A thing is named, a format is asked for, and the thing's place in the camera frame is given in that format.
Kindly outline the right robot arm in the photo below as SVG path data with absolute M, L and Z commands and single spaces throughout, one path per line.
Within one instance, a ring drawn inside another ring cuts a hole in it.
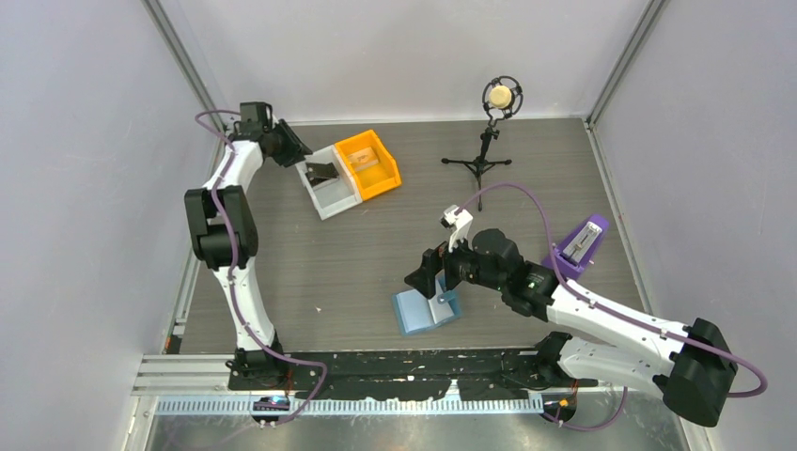
M 612 302 L 554 270 L 528 261 L 497 228 L 450 248 L 426 250 L 405 283 L 428 299 L 466 282 L 496 290 L 512 311 L 567 327 L 536 346 L 535 369 L 549 385 L 607 381 L 659 398 L 681 418 L 712 428 L 738 372 L 719 328 L 687 325 Z

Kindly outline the card in orange bin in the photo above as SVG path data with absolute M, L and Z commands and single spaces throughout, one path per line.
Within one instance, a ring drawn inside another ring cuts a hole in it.
M 357 173 L 380 162 L 379 156 L 373 147 L 361 148 L 348 155 L 348 162 L 352 170 Z

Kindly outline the orange plastic bin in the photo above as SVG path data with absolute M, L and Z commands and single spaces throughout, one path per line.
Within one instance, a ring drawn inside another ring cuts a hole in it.
M 374 130 L 338 141 L 335 147 L 364 201 L 402 185 L 397 161 Z

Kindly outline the black tripod mic stand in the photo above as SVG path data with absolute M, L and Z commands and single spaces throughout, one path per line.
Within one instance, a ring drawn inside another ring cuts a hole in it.
M 501 161 L 491 161 L 487 158 L 487 153 L 490 149 L 490 145 L 493 140 L 497 140 L 500 131 L 497 129 L 497 124 L 499 119 L 490 119 L 488 121 L 488 125 L 486 126 L 485 130 L 480 134 L 480 150 L 477 156 L 471 160 L 452 160 L 448 158 L 442 158 L 442 164 L 460 164 L 463 165 L 476 179 L 477 181 L 477 189 L 480 191 L 482 189 L 482 179 L 483 176 L 491 169 L 496 167 L 497 165 L 511 165 L 513 161 L 511 159 L 501 160 Z

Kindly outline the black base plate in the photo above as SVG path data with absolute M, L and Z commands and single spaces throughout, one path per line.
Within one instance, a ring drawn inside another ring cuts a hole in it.
M 281 390 L 314 400 L 438 400 L 450 388 L 466 400 L 505 400 L 597 384 L 554 369 L 534 348 L 297 352 L 289 361 L 238 351 L 226 366 L 232 391 Z

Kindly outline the microphone with shock mount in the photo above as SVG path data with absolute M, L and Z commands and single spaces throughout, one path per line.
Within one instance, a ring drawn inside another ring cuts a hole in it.
M 523 88 L 516 78 L 509 75 L 492 78 L 482 92 L 482 108 L 490 122 L 516 116 L 523 103 Z

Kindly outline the purple metronome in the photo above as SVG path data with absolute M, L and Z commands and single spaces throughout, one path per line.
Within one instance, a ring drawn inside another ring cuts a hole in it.
M 579 279 L 592 264 L 593 256 L 609 228 L 610 223 L 606 218 L 599 214 L 590 215 L 563 240 L 554 244 L 554 257 L 546 255 L 541 265 L 552 270 L 556 262 L 566 279 Z

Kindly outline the white plastic bin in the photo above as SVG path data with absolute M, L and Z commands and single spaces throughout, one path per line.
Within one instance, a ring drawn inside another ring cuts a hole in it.
M 333 163 L 340 174 L 340 179 L 318 190 L 313 190 L 305 178 L 306 162 Z M 305 160 L 295 164 L 295 167 L 300 181 L 307 190 L 312 204 L 322 221 L 363 203 L 363 199 L 357 193 L 354 185 L 353 176 L 344 166 L 334 145 L 321 148 L 307 155 Z

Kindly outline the blue card holder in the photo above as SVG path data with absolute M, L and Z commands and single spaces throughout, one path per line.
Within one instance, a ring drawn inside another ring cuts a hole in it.
M 444 291 L 445 279 L 438 276 L 435 295 L 426 299 L 415 289 L 394 294 L 392 305 L 402 335 L 421 334 L 444 326 L 461 316 L 456 291 Z

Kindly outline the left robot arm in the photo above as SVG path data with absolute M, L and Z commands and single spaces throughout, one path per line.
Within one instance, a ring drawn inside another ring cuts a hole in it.
M 258 286 L 258 228 L 247 200 L 254 175 L 268 159 L 283 167 L 304 160 L 309 149 L 265 101 L 241 103 L 227 132 L 218 132 L 223 155 L 210 178 L 188 190 L 184 206 L 195 257 L 211 271 L 227 300 L 235 348 L 227 361 L 234 381 L 280 387 L 290 373 Z

